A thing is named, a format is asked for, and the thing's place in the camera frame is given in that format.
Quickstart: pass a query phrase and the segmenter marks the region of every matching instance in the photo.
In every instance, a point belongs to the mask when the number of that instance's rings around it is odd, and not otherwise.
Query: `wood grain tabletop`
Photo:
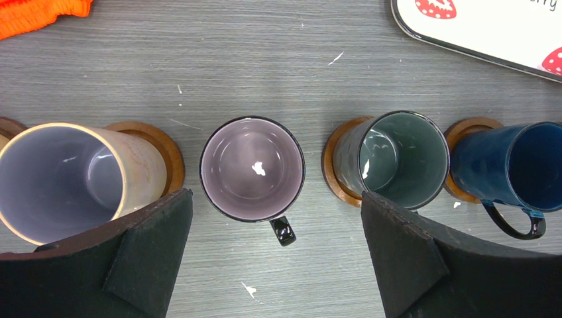
[[[180,145],[195,214],[168,317],[384,316],[359,210],[321,174],[323,144],[345,121],[399,109],[443,130],[475,116],[562,121],[560,84],[414,40],[389,0],[95,0],[86,19],[0,41],[0,74],[0,116],[28,126],[144,121]],[[201,191],[205,141],[241,115],[281,122],[304,151],[288,247],[267,223],[223,216]],[[492,242],[562,252],[562,213],[523,242],[456,201],[442,191],[419,212]],[[528,226],[520,211],[503,212]],[[0,252],[33,248],[0,225]]]

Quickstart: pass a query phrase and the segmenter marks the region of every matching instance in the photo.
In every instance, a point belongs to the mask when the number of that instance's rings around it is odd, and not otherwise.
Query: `red strawberry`
[[[562,48],[554,50],[547,56],[542,64],[542,67],[552,74],[562,75]]]
[[[416,0],[421,13],[436,19],[452,19],[457,16],[453,0]]]

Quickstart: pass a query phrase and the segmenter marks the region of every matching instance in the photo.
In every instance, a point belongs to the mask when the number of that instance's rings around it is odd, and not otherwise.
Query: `mug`
[[[479,198],[492,220],[511,237],[544,235],[543,212],[562,208],[562,125],[542,122],[476,132],[453,149],[451,175],[463,191]],[[511,227],[494,203],[520,207],[529,233]]]
[[[0,152],[0,219],[22,239],[47,244],[152,203],[165,184],[162,156],[141,138],[39,125]]]
[[[373,191],[415,210],[441,191],[449,149],[433,121],[413,111],[395,111],[346,132],[335,146],[333,169],[355,195]]]
[[[282,246],[296,240],[284,212],[304,184],[304,156],[280,123],[240,117],[209,138],[199,165],[203,191],[222,214],[242,222],[270,221]]]

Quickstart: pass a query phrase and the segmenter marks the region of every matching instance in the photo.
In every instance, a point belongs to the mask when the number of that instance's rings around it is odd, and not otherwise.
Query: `blue mug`
[[[451,151],[453,180],[482,201],[500,229],[521,240],[544,235],[543,212],[562,209],[562,125],[542,122],[476,132]],[[531,219],[529,233],[511,227],[494,203],[520,207]]]

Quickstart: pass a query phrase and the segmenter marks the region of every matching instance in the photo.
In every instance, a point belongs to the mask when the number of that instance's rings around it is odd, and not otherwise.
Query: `mug handle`
[[[281,246],[287,246],[297,240],[293,228],[285,216],[269,221]]]
[[[486,209],[486,212],[488,212],[488,215],[492,218],[492,221],[494,221],[494,223],[496,223],[502,231],[511,237],[520,240],[534,240],[542,237],[546,232],[546,221],[542,212],[523,209],[523,212],[529,215],[529,219],[531,219],[531,230],[529,233],[524,234],[509,225],[500,212],[498,212],[498,209],[494,206],[493,202],[482,200],[482,205]]]

